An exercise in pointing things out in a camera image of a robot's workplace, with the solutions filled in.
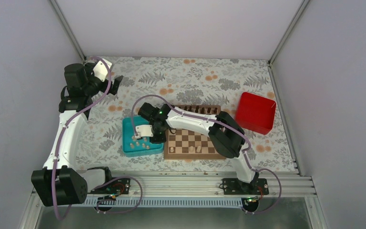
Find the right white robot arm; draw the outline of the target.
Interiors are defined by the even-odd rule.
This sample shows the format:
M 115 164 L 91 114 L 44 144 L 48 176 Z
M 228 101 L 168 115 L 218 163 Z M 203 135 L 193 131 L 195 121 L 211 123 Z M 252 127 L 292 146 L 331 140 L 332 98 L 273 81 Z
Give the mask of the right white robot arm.
M 155 144 L 166 141 L 166 132 L 170 129 L 185 129 L 200 133 L 210 138 L 217 153 L 230 159 L 235 169 L 239 188 L 244 194 L 251 194 L 257 189 L 259 172 L 251 166 L 248 151 L 251 143 L 243 129 L 227 113 L 199 114 L 183 110 L 163 100 L 162 107 L 157 108 L 150 103 L 143 103 L 138 116 L 148 125 L 137 126 L 134 113 L 130 114 L 130 122 L 135 138 L 148 137 Z

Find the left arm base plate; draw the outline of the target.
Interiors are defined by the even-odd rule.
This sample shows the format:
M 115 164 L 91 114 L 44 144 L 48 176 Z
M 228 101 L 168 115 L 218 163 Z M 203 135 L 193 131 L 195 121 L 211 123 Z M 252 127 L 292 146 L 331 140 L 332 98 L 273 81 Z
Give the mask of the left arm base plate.
M 93 189 L 89 194 L 103 194 L 103 195 L 124 195 L 129 194 L 130 178 L 119 178 L 112 183 Z

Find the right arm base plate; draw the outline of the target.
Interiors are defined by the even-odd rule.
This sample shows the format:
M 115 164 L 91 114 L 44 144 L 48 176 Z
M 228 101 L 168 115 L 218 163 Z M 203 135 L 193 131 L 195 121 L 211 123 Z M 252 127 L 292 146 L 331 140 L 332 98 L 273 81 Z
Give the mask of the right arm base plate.
M 264 178 L 245 183 L 237 178 L 222 179 L 219 188 L 225 195 L 269 195 L 269 185 Z

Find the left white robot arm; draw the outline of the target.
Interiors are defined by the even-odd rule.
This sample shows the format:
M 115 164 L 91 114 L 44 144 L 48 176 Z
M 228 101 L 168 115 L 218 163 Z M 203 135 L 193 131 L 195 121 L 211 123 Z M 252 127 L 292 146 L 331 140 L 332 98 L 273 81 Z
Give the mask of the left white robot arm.
M 112 63 L 74 63 L 64 68 L 66 86 L 59 103 L 59 128 L 52 150 L 41 170 L 34 170 L 31 182 L 46 207 L 83 203 L 88 193 L 97 188 L 108 193 L 113 179 L 108 167 L 93 167 L 82 175 L 76 169 L 76 154 L 81 132 L 87 125 L 92 98 L 99 92 L 116 95 L 123 76 L 107 79 Z

